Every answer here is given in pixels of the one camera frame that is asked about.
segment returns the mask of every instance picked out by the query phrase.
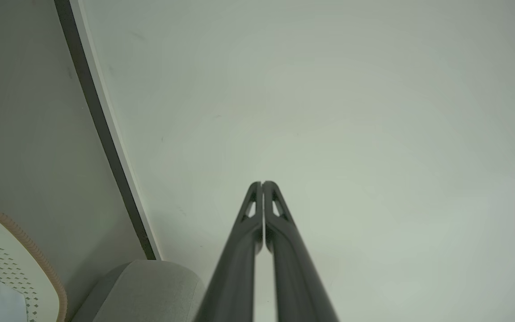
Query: brown braided rim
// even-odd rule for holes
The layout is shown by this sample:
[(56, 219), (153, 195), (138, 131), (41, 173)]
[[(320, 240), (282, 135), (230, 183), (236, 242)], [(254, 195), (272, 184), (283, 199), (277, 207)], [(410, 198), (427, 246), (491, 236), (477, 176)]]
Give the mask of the brown braided rim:
[(12, 233), (17, 240), (22, 243), (23, 247), (27, 249), (27, 251), (33, 256), (33, 259), (39, 264), (41, 269), (47, 275), (51, 284), (57, 291), (57, 295), (59, 295), (59, 314), (57, 315), (57, 322), (64, 322), (65, 315), (67, 314), (67, 293), (65, 292), (65, 288), (63, 288), (63, 284), (59, 280), (57, 273), (49, 264), (49, 261), (45, 258), (41, 250), (35, 245), (35, 243), (27, 236), (27, 234), (8, 216), (2, 214), (0, 212), (0, 224), (2, 224), (10, 233)]

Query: white trim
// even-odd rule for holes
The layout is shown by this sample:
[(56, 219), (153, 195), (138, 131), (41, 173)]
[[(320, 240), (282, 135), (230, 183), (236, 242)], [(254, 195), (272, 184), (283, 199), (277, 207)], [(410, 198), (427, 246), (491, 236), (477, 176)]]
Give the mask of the white trim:
[(148, 219), (148, 215), (143, 207), (143, 199), (141, 198), (139, 193), (139, 186), (136, 182), (135, 174), (132, 171), (132, 167), (128, 161), (127, 151), (123, 144), (118, 123), (116, 122), (115, 113), (108, 94), (108, 90), (106, 88), (106, 82), (104, 81), (102, 69), (98, 62), (97, 53), (93, 43), (93, 38), (90, 33), (88, 21), (86, 19), (83, 0), (71, 0), (70, 3), (73, 9), (73, 16), (75, 18), (75, 22), (77, 24), (80, 42), (82, 43), (82, 47), (84, 49), (84, 55), (86, 56), (87, 63), (89, 64), (90, 73), (93, 77), (93, 82), (98, 94), (98, 99), (101, 102), (102, 112), (105, 115), (106, 123), (108, 124), (110, 134), (113, 138), (114, 146), (116, 147), (116, 151), (122, 164), (122, 169), (127, 179), (129, 179), (128, 185), (130, 186), (132, 195), (135, 198), (135, 203), (139, 210), (140, 218), (143, 221), (144, 228), (151, 242), (152, 250), (155, 253), (156, 259), (163, 259), (164, 257), (162, 256), (162, 253), (160, 251), (158, 240), (155, 236), (155, 233), (151, 229), (150, 220)]

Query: white wall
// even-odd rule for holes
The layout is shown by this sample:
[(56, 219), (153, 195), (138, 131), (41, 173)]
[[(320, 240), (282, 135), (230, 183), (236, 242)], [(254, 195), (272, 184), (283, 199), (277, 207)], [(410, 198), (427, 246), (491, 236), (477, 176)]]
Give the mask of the white wall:
[(515, 0), (82, 3), (165, 259), (270, 179), (343, 321), (515, 320)]
[(107, 271), (145, 258), (51, 0), (0, 1), (0, 211), (59, 274), (68, 317)]

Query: gray cushion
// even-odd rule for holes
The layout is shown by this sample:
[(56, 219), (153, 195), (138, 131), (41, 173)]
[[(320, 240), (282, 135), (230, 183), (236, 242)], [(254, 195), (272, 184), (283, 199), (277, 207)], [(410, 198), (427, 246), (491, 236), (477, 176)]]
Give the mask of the gray cushion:
[(109, 272), (73, 322), (190, 322), (203, 296), (202, 282), (189, 269), (134, 261)]

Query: dark vertical strip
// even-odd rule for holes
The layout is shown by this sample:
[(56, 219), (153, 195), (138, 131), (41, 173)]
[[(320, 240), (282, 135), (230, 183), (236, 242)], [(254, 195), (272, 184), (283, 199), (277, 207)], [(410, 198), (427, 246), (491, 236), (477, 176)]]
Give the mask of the dark vertical strip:
[(128, 216), (131, 218), (132, 225), (135, 228), (136, 235), (139, 237), (140, 244), (148, 259), (156, 259), (150, 241), (148, 240), (146, 229), (140, 218), (139, 210), (132, 195), (131, 188), (128, 185), (127, 178), (122, 169), (120, 158), (114, 146), (113, 138), (110, 134), (106, 118), (102, 112), (101, 102), (98, 99), (97, 89), (94, 86), (93, 77), (90, 74), (89, 64), (84, 56), (82, 43), (80, 42), (77, 24), (73, 16), (73, 9), (69, 0), (55, 0), (55, 7), (59, 14), (63, 34), (69, 46), (71, 58), (77, 71), (78, 79), (86, 104), (89, 106), (90, 114), (93, 117), (94, 127), (97, 129), (98, 137), (101, 139), (102, 148), (109, 160), (110, 169), (113, 171), (114, 179), (122, 195), (124, 205), (127, 208)]

